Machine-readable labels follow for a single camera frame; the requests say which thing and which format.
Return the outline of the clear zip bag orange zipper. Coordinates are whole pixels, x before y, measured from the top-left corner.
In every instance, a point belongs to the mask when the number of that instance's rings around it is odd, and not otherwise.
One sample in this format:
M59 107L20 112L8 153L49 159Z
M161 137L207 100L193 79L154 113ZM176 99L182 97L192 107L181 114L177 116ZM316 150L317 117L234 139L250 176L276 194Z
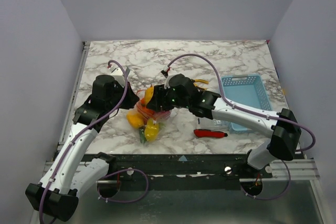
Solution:
M127 121L137 130L142 144L154 142L165 129L166 122L171 115L171 111L155 112L148 108L147 104L153 93L153 86L146 90L138 90L136 94L140 95L140 100L136 103L134 109L127 113Z

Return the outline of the small yellow orange fruit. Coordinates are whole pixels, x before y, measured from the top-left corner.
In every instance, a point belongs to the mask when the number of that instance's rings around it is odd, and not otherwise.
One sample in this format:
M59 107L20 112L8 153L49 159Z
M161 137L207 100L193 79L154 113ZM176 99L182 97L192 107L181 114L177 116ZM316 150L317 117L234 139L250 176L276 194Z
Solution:
M145 94L144 94L144 104L147 105L150 100L152 99L154 94L154 86L150 86L149 88L146 89Z

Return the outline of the yellow lemon squash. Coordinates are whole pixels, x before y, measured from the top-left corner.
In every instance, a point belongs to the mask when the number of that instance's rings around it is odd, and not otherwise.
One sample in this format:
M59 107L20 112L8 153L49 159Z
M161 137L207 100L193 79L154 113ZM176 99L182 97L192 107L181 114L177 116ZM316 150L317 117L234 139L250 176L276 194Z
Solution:
M149 119L144 130L146 140L148 142L153 142L156 140L160 131L160 126L158 122L154 119Z

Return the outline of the purple onion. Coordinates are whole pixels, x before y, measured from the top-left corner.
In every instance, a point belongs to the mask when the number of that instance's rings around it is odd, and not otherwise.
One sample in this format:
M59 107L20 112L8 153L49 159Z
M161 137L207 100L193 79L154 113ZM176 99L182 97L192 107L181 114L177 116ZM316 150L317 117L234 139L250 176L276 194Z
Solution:
M171 115L171 111L161 111L161 112L158 112L158 113L155 113L153 115L153 118L155 120L167 120Z

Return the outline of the orange yellow bell pepper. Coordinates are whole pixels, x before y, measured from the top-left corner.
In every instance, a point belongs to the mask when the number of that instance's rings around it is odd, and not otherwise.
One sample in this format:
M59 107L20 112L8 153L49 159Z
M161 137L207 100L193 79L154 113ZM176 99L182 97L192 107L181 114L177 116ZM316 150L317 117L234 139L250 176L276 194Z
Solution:
M129 122L129 124L135 128L141 128L144 126L144 120L143 117L140 113L138 112L134 112L134 111L130 111L127 113L127 120Z

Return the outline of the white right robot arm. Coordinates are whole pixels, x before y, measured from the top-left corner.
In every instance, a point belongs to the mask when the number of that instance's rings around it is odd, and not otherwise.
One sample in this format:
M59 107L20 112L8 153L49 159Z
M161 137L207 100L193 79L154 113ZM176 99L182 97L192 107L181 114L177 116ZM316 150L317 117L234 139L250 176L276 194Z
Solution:
M293 160L301 135L292 111L263 111L235 103L221 94L199 90L183 74L170 76L164 84L155 85L146 106L155 112L185 108L198 118L237 123L267 137L259 147L248 152L247 161L241 165L242 173L249 178L274 160Z

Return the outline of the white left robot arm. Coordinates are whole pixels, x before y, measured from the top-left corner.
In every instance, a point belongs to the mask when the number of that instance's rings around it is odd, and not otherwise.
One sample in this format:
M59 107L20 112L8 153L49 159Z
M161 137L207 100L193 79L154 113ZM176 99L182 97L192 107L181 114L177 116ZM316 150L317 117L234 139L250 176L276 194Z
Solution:
M41 218L49 215L54 220L68 221L81 195L98 179L112 179L116 175L116 159L105 153L95 156L81 172L76 170L110 114L117 109L131 109L138 101L127 75L96 77L91 95L75 111L68 138L51 168L39 183L30 183L26 188L25 195Z

